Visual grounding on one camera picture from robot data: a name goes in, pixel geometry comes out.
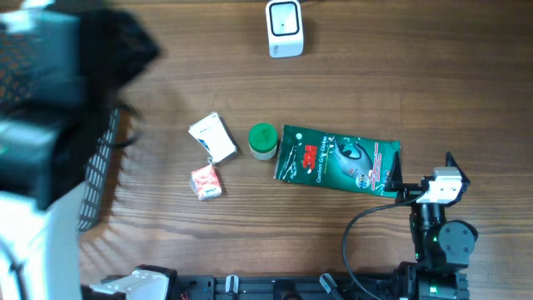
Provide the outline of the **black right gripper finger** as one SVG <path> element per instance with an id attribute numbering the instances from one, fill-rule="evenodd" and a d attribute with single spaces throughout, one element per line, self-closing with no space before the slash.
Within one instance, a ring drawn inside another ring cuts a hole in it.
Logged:
<path id="1" fill-rule="evenodd" d="M 456 160 L 453 158 L 453 155 L 451 152 L 446 153 L 446 166 L 451 168 L 456 168 L 460 175 L 461 175 L 461 182 L 464 186 L 470 186 L 471 181 L 470 179 L 465 175 L 465 173 L 462 171 L 462 169 L 457 164 Z"/>
<path id="2" fill-rule="evenodd" d="M 395 152 L 390 173 L 387 177 L 384 191 L 399 192 L 403 189 L 403 177 L 401 171 L 401 157 L 399 152 Z"/>

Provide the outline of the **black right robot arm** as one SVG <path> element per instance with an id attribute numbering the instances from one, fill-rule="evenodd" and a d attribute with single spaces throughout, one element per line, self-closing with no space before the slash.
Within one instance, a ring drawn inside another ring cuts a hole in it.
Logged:
<path id="1" fill-rule="evenodd" d="M 468 268 L 478 232 L 462 220 L 448 220 L 446 209 L 458 203 L 471 185 L 450 152 L 419 183 L 405 183 L 395 154 L 385 190 L 396 193 L 395 204 L 411 209 L 409 224 L 416 260 L 401 262 L 391 275 L 392 299 L 468 299 Z"/>

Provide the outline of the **white blue small box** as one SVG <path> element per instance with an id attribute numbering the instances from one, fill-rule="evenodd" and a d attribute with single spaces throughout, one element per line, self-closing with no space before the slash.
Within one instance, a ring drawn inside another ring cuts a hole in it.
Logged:
<path id="1" fill-rule="evenodd" d="M 237 151 L 217 112 L 192 124 L 188 132 L 207 150 L 210 164 L 217 164 Z"/>

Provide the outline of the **red white small packet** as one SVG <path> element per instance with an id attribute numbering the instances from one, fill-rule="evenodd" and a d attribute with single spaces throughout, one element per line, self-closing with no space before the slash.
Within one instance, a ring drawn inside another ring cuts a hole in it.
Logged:
<path id="1" fill-rule="evenodd" d="M 191 172 L 190 185 L 199 201 L 222 195 L 222 185 L 212 165 Z"/>

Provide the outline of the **green lid jar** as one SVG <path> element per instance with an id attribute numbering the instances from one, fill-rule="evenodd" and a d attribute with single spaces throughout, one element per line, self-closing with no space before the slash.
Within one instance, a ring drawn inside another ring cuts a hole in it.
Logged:
<path id="1" fill-rule="evenodd" d="M 249 131 L 248 144 L 254 158 L 269 160 L 276 154 L 277 131 L 270 123 L 258 123 Z"/>

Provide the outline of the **green 3M gloves package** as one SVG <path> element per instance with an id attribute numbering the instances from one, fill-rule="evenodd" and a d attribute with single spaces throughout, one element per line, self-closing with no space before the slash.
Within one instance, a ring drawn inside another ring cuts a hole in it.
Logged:
<path id="1" fill-rule="evenodd" d="M 274 178 L 288 183 L 334 188 L 393 198 L 384 187 L 401 152 L 398 141 L 323 132 L 286 125 Z"/>

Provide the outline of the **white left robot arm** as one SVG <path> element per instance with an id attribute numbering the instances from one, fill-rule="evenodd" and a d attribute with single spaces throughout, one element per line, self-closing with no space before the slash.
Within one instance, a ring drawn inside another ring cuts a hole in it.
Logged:
<path id="1" fill-rule="evenodd" d="M 86 285 L 80 223 L 106 177 L 91 160 L 113 150 L 120 92 L 160 49 L 129 12 L 104 1 L 24 1 L 1 14 L 1 296 L 166 299 L 172 281 L 114 278 Z"/>

